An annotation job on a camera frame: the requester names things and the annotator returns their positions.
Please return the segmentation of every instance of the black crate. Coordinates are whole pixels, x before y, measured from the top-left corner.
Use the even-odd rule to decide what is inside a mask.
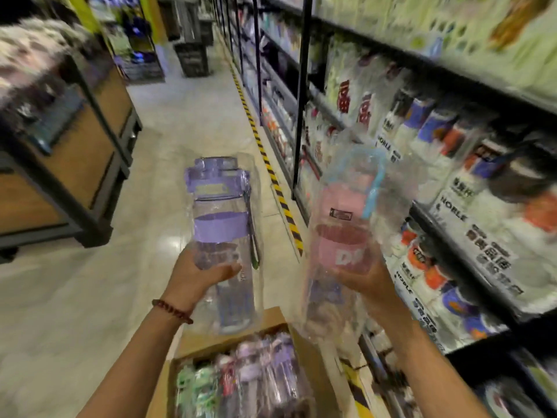
[[[209,76],[207,49],[202,42],[181,42],[174,44],[174,50],[185,76]]]
[[[212,20],[199,20],[201,27],[201,42],[204,46],[213,46],[213,21]]]

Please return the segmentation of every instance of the forearm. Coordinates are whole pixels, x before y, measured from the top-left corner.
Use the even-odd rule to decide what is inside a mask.
[[[484,406],[400,299],[370,314],[384,328],[426,418],[489,418]]]
[[[77,418],[143,418],[179,326],[152,309]]]

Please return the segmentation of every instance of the floor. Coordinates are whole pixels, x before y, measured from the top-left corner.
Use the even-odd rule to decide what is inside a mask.
[[[27,246],[0,266],[0,418],[73,418],[87,401],[191,239],[182,175],[195,153],[254,156],[262,184],[264,306],[279,305],[285,314],[292,307],[299,259],[223,51],[216,43],[212,75],[197,79],[181,77],[166,54],[166,83],[129,88],[144,128],[110,242],[87,250],[73,239]],[[303,228],[294,202],[290,208]]]

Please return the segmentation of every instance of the beaded bracelet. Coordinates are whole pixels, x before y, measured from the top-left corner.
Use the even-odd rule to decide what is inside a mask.
[[[180,321],[184,321],[186,324],[193,324],[193,320],[189,317],[190,314],[174,308],[171,304],[164,302],[162,299],[153,299],[152,304],[154,307],[164,309],[167,313],[172,314]]]

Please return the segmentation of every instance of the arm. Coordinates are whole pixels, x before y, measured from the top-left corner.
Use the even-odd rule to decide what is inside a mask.
[[[200,271],[191,251],[184,250],[161,299],[191,313],[210,286],[232,278],[240,268],[232,264]],[[77,418],[143,418],[180,325],[163,309],[151,309]]]
[[[363,295],[369,315],[385,330],[423,416],[489,418],[476,395],[397,295],[378,250],[376,256],[381,259],[368,275],[339,271],[338,277],[343,284]]]

